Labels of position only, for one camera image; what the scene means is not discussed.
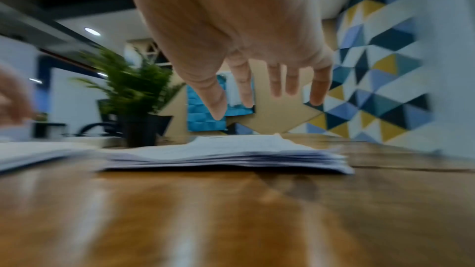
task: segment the wooden table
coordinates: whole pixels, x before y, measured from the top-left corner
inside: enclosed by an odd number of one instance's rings
[[[69,159],[0,178],[0,266],[475,266],[474,165],[342,145],[356,175],[96,174]]]

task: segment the desk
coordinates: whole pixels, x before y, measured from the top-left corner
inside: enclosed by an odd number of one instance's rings
[[[0,266],[475,266],[475,166],[319,135],[356,175],[111,172],[0,178]]]

